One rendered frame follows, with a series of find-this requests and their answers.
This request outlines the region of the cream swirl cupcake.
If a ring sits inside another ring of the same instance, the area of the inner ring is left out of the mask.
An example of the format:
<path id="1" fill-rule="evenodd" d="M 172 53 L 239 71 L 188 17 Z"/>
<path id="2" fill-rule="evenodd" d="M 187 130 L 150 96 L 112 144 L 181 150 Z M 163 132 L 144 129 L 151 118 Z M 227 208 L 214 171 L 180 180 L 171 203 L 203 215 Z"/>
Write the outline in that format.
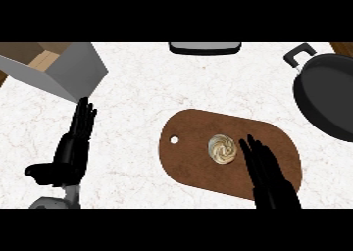
<path id="1" fill-rule="evenodd" d="M 225 165 L 236 159 L 237 146 L 234 140 L 224 134 L 215 134 L 208 140 L 208 155 L 212 161 Z"/>

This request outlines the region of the open grey drawer box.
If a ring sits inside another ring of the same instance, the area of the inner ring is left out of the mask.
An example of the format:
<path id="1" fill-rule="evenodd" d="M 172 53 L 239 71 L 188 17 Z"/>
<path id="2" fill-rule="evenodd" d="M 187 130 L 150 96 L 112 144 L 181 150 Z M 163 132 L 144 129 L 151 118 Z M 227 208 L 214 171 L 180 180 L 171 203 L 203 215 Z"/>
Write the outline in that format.
<path id="1" fill-rule="evenodd" d="M 89 42 L 0 42 L 0 70 L 73 103 L 91 95 L 107 73 Z"/>

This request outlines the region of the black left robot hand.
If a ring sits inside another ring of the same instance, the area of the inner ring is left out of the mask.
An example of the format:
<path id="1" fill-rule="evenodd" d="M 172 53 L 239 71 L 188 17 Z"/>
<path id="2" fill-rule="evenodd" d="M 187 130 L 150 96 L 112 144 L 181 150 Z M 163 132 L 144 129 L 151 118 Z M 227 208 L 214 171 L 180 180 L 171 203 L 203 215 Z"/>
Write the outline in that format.
<path id="1" fill-rule="evenodd" d="M 35 180 L 38 185 L 61 187 L 81 183 L 88 164 L 95 115 L 97 110 L 88 102 L 88 98 L 81 98 L 72 115 L 69 130 L 57 143 L 52 161 L 32 164 L 24 169 L 24 175 Z"/>

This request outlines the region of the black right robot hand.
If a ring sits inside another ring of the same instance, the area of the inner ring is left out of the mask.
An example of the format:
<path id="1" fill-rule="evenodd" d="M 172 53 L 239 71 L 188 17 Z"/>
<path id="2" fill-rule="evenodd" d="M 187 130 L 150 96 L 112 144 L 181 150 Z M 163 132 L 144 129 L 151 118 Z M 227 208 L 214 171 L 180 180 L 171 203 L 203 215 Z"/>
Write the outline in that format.
<path id="1" fill-rule="evenodd" d="M 276 157 L 265 145 L 252 138 L 239 140 L 245 155 L 246 171 L 252 183 L 255 208 L 298 210 L 299 199 L 292 186 L 282 174 Z"/>

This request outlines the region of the brown wooden cutting board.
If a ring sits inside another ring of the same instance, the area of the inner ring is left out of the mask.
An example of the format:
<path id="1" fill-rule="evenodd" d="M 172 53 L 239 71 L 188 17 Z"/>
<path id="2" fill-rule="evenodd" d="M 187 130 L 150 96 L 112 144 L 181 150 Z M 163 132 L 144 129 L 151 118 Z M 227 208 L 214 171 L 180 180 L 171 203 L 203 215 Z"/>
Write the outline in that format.
<path id="1" fill-rule="evenodd" d="M 252 198 L 252 184 L 239 141 L 253 138 L 276 157 L 285 179 L 301 185 L 295 144 L 274 125 L 187 109 L 168 119 L 159 138 L 159 159 L 174 181 L 239 198 Z"/>

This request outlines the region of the brown wooden cabinet corner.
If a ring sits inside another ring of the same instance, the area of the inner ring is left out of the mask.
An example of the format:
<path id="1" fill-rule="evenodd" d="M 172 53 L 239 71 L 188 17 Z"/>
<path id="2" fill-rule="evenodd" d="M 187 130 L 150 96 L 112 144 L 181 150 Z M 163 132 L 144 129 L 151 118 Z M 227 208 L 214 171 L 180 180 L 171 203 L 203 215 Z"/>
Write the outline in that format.
<path id="1" fill-rule="evenodd" d="M 330 42 L 333 52 L 353 58 L 353 42 Z"/>

